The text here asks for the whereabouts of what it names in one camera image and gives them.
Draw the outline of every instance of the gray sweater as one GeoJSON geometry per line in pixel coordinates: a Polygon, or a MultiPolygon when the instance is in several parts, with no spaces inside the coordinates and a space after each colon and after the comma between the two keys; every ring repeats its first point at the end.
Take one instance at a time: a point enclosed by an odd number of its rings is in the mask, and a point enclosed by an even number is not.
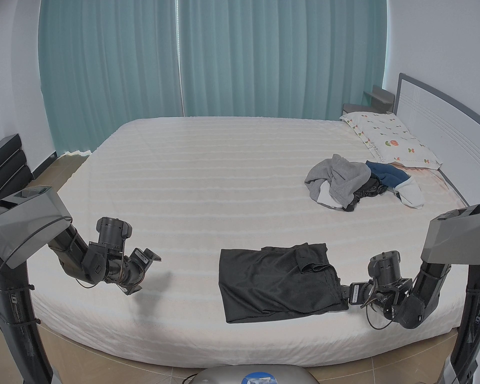
{"type": "Polygon", "coordinates": [[[305,179],[310,197],[317,201],[320,186],[325,180],[330,183],[330,195],[344,208],[353,200],[353,193],[370,178],[370,168],[365,163],[348,161],[334,154],[314,166],[305,179]]]}

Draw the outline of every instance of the white fitted sheet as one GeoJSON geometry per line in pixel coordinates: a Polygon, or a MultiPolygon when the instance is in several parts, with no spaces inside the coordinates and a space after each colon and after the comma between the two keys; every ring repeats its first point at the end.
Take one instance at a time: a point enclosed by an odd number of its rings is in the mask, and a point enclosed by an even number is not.
{"type": "MultiPolygon", "coordinates": [[[[133,226],[126,243],[163,261],[143,290],[80,287],[47,247],[29,259],[36,315],[85,345],[120,357],[180,367],[221,364],[334,364],[373,356],[458,326],[467,269],[454,266],[437,310],[415,330],[375,331],[358,307],[301,319],[227,324],[218,288],[221,248],[290,247],[326,242],[343,284],[368,279],[370,257],[399,250],[403,277],[419,270],[429,221],[462,207],[435,171],[409,172],[426,205],[416,210],[392,193],[364,198],[352,213],[309,197],[310,168],[339,153],[372,155],[340,121],[266,118],[158,118],[120,127],[59,192],[86,241],[96,221],[133,226]]],[[[386,320],[372,313],[374,324],[386,320]]]]}

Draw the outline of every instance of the wall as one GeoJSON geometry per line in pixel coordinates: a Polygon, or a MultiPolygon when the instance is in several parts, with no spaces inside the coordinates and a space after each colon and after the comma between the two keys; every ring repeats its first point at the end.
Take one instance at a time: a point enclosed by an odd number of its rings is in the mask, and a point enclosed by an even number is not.
{"type": "Polygon", "coordinates": [[[18,133],[30,169],[55,148],[38,70],[40,0],[0,0],[0,138],[18,133]]]}
{"type": "Polygon", "coordinates": [[[479,0],[388,0],[384,88],[404,72],[480,113],[479,16],[479,0]]]}

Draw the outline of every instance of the blue round sticker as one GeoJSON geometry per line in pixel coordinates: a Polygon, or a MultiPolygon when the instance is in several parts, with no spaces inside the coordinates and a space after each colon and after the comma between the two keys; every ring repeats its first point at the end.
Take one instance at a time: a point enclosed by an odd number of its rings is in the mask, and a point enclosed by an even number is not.
{"type": "Polygon", "coordinates": [[[273,375],[266,372],[252,372],[245,376],[241,384],[278,384],[273,375]]]}

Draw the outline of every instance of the light through curtain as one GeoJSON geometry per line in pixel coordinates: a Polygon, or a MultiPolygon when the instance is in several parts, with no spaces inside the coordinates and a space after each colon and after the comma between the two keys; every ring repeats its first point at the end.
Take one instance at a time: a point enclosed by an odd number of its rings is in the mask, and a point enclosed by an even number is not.
{"type": "Polygon", "coordinates": [[[186,116],[337,120],[381,85],[384,0],[180,0],[186,116]]]}
{"type": "Polygon", "coordinates": [[[57,153],[134,119],[182,116],[174,0],[42,0],[41,87],[57,153]]]}

